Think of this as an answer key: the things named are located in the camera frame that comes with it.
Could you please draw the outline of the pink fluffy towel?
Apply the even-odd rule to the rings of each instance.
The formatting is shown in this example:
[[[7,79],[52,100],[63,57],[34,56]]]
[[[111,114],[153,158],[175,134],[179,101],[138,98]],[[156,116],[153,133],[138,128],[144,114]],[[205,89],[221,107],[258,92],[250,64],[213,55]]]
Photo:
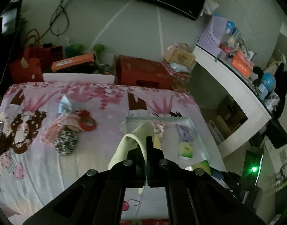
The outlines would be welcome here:
[[[80,117],[75,113],[60,115],[40,136],[40,142],[47,146],[52,146],[56,138],[60,135],[65,126],[72,126],[80,130]]]

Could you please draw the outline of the orange flat box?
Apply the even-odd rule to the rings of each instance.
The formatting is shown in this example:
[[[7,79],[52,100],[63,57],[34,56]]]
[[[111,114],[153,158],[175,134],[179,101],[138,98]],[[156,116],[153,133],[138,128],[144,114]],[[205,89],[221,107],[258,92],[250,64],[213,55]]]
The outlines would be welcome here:
[[[95,62],[95,58],[96,58],[95,54],[88,53],[84,55],[79,55],[79,56],[55,61],[51,65],[51,70],[53,72],[56,72],[62,69],[66,69],[68,67],[77,66],[77,65],[84,64],[87,62]]]

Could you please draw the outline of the blue face mask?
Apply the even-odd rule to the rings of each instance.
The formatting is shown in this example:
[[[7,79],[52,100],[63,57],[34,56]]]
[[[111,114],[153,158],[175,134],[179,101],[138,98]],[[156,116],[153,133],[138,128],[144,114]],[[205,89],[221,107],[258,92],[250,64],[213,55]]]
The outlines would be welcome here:
[[[71,113],[73,110],[71,100],[66,96],[63,95],[59,104],[58,104],[58,114],[66,115]]]

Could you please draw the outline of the cartoon print bedsheet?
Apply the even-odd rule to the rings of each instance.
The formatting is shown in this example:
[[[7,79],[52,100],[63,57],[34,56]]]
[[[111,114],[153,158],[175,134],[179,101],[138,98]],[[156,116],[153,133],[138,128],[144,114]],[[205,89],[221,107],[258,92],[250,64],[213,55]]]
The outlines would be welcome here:
[[[41,136],[58,117],[63,96],[79,110],[89,111],[97,127],[80,132],[76,148],[60,156]],[[91,83],[34,82],[11,86],[0,106],[4,139],[0,156],[0,203],[30,216],[54,199],[88,169],[104,171],[123,135],[143,121],[166,121],[160,143],[164,155],[185,168],[178,157],[176,124],[193,127],[210,165],[225,166],[194,98],[153,88]]]

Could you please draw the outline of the red tape roll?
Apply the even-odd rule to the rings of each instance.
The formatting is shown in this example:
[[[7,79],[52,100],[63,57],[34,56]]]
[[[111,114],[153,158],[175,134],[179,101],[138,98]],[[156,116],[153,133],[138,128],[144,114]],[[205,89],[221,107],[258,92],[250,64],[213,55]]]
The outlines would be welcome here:
[[[82,131],[90,132],[97,127],[96,121],[91,117],[89,111],[83,110],[77,114],[80,118],[79,126]]]

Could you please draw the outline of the white desk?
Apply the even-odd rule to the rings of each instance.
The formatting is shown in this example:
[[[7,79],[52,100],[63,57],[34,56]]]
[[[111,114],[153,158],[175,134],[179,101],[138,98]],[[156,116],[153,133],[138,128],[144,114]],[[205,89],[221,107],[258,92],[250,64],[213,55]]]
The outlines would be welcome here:
[[[225,158],[261,130],[272,116],[254,92],[222,62],[215,62],[215,57],[199,46],[194,48],[193,54],[197,63],[221,84],[247,116],[243,125],[219,144],[221,157]]]

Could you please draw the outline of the green tissue pack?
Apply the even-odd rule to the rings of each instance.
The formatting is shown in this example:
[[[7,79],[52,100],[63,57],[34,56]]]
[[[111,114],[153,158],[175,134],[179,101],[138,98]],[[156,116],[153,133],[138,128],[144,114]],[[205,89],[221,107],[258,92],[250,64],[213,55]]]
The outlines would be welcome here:
[[[193,159],[193,147],[189,142],[180,142],[179,145],[179,158],[182,160]]]

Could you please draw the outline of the yellow sponge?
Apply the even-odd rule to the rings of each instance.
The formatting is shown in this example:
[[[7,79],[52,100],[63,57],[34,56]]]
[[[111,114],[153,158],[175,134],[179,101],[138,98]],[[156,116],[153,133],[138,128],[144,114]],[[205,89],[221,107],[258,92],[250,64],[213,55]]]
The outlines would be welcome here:
[[[159,138],[157,137],[157,135],[154,136],[154,147],[157,148],[157,149],[161,149],[161,144],[160,144],[160,141],[159,141]]]

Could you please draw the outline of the light green cloth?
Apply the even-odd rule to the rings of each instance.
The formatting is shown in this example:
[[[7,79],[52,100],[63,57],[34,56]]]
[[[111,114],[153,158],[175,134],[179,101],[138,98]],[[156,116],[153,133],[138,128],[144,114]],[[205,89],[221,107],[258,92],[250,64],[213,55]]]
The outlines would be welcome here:
[[[145,181],[147,179],[147,137],[152,138],[154,142],[154,128],[149,122],[141,123],[133,132],[127,133],[121,139],[116,152],[114,153],[111,161],[108,164],[110,170],[115,164],[127,159],[127,155],[135,153],[135,161],[139,161],[139,170],[143,171],[144,184],[139,187],[138,193],[141,194],[144,190]]]

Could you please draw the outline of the green dumbbell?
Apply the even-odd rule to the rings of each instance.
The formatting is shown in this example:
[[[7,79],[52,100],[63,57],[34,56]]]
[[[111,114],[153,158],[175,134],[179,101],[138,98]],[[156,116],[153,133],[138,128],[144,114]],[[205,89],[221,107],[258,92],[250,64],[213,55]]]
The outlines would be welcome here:
[[[96,57],[96,61],[97,63],[101,63],[101,55],[102,52],[105,50],[105,46],[102,44],[95,44],[93,47],[93,50],[95,52],[95,57]]]

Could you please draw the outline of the pink floral cloth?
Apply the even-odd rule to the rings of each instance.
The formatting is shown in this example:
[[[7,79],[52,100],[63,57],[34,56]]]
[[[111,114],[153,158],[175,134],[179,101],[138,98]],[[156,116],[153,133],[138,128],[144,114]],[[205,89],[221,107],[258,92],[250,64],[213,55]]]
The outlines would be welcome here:
[[[152,121],[152,122],[151,122],[151,125],[152,125],[153,128],[154,128],[154,133],[155,133],[155,135],[156,135],[159,139],[163,138],[164,135],[165,135],[166,127],[167,127],[166,122],[164,122],[164,121]]]

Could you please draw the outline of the sanitizer bottle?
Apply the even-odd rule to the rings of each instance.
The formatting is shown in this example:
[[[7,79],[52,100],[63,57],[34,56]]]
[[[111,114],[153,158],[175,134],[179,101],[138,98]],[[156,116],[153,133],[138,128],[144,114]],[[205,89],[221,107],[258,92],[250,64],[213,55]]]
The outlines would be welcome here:
[[[73,56],[73,49],[72,49],[72,44],[70,43],[70,39],[66,38],[65,42],[65,56],[66,58],[70,58]]]

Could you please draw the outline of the leopard print cloth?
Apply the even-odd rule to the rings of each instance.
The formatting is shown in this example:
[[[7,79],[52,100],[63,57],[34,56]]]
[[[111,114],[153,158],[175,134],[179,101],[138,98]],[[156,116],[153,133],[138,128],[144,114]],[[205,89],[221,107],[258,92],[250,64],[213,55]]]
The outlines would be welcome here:
[[[53,144],[58,155],[70,155],[76,148],[77,143],[78,132],[65,128],[60,131]]]

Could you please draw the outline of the lavender cloth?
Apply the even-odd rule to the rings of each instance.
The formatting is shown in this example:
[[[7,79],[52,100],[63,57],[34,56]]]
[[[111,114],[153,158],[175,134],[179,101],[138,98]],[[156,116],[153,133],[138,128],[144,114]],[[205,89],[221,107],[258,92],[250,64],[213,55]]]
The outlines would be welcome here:
[[[180,139],[183,142],[190,142],[193,141],[194,138],[189,130],[189,128],[187,126],[183,126],[183,125],[176,125],[177,131],[179,133]]]

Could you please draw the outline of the black monitor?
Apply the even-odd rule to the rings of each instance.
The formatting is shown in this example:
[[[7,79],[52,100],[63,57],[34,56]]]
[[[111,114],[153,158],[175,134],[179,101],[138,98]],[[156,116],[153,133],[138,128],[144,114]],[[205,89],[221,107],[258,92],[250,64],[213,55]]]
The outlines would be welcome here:
[[[2,34],[11,35],[17,32],[20,15],[21,6],[23,0],[12,0],[3,10],[0,18],[2,19]]]

